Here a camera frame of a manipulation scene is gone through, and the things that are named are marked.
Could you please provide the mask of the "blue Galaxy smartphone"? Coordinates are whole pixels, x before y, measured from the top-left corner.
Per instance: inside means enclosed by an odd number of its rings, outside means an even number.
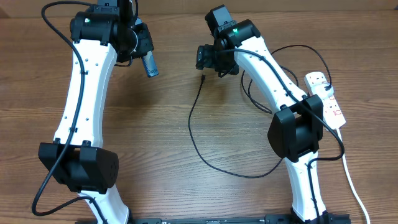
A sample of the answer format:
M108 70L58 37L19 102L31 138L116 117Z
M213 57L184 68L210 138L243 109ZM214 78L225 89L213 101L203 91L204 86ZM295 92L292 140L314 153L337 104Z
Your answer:
M142 57L142 62L149 78L155 77L159 74L152 51L149 51L147 55Z

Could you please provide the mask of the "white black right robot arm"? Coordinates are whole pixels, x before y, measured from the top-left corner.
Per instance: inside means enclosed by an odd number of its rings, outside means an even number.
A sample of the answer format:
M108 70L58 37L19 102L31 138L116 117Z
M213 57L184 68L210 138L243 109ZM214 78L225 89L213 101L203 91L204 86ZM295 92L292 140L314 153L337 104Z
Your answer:
M326 223L329 216L317 177L319 142L326 127L320 97L308 96L292 83L249 19L236 22L221 5L212 9L205 21L214 43L198 47L196 68L212 68L219 77L236 75L240 68L250 75L271 107L273 118L267 136L287 166L295 221Z

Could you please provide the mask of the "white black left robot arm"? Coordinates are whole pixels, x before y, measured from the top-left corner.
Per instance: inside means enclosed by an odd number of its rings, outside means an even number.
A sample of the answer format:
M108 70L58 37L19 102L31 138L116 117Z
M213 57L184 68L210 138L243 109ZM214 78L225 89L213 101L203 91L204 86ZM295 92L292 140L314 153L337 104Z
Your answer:
M124 0L87 3L71 20L70 32L73 68L65 109L53 141L41 143L38 156L47 178L77 193L96 223L132 223L116 187L118 155L103 147L103 113L114 67L139 58L148 77L158 75L152 38L137 1Z

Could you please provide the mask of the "white charger plug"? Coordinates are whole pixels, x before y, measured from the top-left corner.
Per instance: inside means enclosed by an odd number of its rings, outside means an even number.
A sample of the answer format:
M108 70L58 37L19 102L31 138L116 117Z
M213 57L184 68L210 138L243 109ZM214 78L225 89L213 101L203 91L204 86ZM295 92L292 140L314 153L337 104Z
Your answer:
M325 100L334 95L334 88L327 83L314 85L310 88L312 95L317 95L321 100Z

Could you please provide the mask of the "white power strip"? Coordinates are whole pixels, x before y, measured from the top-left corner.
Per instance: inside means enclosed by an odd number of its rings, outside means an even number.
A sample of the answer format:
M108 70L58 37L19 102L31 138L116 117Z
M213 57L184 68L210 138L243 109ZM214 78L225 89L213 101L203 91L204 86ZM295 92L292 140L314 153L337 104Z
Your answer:
M311 72L306 74L304 82L309 90L310 96L312 96L312 91L310 90L312 86L321 83L329 84L322 72ZM326 122L326 124L329 125L331 129L340 129L346 123L346 120L335 96L333 95L325 100L322 100L322 103L324 122Z

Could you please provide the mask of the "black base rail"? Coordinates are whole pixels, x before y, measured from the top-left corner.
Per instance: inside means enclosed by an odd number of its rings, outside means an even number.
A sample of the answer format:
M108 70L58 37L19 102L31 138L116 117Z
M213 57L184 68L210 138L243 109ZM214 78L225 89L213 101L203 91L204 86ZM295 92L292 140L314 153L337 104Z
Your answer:
M319 223L324 224L349 224L349 215L323 214ZM210 218L210 219L174 219L162 220L160 218L133 219L127 223L133 224L293 224L293 223L318 223L316 220L302 222L294 215L266 215L257 218Z

